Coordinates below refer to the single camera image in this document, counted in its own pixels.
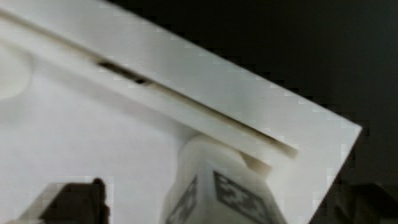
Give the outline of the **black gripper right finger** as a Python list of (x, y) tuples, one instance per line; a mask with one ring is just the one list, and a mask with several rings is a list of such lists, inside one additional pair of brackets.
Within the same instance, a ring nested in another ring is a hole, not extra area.
[(398, 184), (335, 184), (330, 224), (398, 224)]

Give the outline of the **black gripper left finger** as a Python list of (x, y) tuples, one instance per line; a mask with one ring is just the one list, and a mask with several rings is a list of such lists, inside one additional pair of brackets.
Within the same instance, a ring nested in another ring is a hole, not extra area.
[(67, 183), (51, 200), (37, 199), (17, 224), (110, 224), (106, 186), (99, 178), (88, 183)]

